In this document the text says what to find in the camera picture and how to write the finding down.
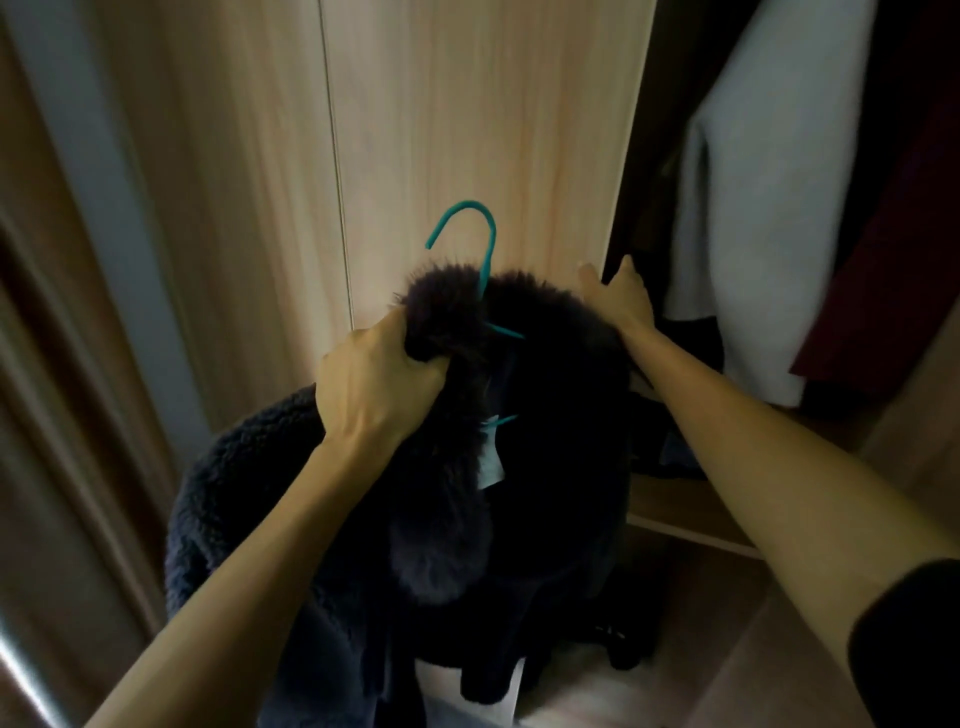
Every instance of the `clothes hanger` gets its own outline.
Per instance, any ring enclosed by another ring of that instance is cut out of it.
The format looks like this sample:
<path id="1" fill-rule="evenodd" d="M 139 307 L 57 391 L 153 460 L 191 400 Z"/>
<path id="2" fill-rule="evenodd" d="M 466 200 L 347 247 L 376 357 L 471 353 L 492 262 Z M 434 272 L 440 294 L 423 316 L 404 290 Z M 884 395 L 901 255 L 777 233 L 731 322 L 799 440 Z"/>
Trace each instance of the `clothes hanger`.
<path id="1" fill-rule="evenodd" d="M 430 233 L 430 237 L 426 239 L 426 249 L 432 250 L 434 243 L 437 242 L 437 238 L 440 237 L 440 233 L 444 231 L 446 223 L 451 217 L 460 212 L 463 209 L 475 209 L 483 214 L 487 218 L 487 225 L 490 226 L 490 240 L 487 243 L 487 253 L 483 257 L 483 263 L 480 265 L 480 277 L 477 279 L 477 299 L 483 301 L 483 295 L 487 291 L 487 283 L 490 281 L 490 265 L 493 259 L 493 246 L 496 245 L 496 223 L 493 221 L 493 215 L 487 209 L 487 206 L 483 203 L 478 203 L 476 200 L 463 200 L 460 203 L 457 203 L 450 209 L 448 209 L 443 217 L 440 218 L 440 222 L 437 223 L 437 226 L 433 229 L 433 232 Z M 525 339 L 522 333 L 517 333 L 509 328 L 499 327 L 497 324 L 491 324 L 487 322 L 487 326 L 492 328 L 497 333 L 502 333 L 505 336 L 513 336 L 515 339 Z"/>

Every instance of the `forearm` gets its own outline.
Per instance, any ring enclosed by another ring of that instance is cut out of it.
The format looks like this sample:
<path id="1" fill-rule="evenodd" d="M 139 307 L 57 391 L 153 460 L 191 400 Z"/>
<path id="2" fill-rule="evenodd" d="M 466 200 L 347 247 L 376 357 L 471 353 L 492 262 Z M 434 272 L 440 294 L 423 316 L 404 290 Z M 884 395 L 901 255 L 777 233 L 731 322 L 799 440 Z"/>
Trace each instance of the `forearm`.
<path id="1" fill-rule="evenodd" d="M 253 725 L 326 548 L 380 470 L 325 442 L 254 532 L 141 655 L 88 726 Z"/>
<path id="2" fill-rule="evenodd" d="M 837 661 L 890 585 L 957 545 L 856 458 L 748 397 L 649 327 L 624 331 L 744 531 Z"/>

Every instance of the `clothing tag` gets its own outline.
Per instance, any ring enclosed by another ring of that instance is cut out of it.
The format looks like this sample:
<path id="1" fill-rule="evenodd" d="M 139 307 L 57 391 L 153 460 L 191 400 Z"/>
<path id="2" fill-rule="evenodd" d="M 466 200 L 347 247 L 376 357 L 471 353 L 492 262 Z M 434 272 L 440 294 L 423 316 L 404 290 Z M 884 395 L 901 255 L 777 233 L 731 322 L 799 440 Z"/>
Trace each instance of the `clothing tag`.
<path id="1" fill-rule="evenodd" d="M 496 416 L 489 418 L 485 424 L 496 422 Z M 487 441 L 480 451 L 480 463 L 477 468 L 477 488 L 483 490 L 494 483 L 499 483 L 505 477 L 503 464 L 496 452 L 496 427 L 485 428 Z"/>

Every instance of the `wooden wardrobe door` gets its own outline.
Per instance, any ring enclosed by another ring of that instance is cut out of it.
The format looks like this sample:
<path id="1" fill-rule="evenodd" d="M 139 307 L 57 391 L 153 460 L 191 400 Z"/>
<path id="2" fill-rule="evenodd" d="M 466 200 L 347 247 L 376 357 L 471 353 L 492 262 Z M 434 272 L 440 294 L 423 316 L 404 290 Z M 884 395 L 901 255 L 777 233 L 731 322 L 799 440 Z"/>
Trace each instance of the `wooden wardrobe door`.
<path id="1" fill-rule="evenodd" d="M 350 330 L 320 8 L 94 6 L 168 289 L 221 429 L 311 381 Z"/>
<path id="2" fill-rule="evenodd" d="M 353 321 L 427 260 L 604 262 L 655 0 L 323 0 Z"/>

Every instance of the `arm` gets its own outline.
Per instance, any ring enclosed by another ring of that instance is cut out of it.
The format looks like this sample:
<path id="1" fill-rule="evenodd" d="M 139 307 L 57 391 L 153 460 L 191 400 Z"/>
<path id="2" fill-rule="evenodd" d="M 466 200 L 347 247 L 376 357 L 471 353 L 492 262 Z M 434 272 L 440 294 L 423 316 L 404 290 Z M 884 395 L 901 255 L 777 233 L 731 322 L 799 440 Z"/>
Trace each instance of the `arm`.
<path id="1" fill-rule="evenodd" d="M 633 262 L 584 298 L 617 327 L 733 517 L 807 624 L 847 668 L 856 620 L 901 577 L 960 548 L 856 458 L 743 394 L 653 326 Z"/>
<path id="2" fill-rule="evenodd" d="M 404 333 L 397 308 L 324 357 L 316 395 L 323 443 L 88 727 L 253 725 L 326 548 L 444 386 L 446 360 L 407 358 Z"/>

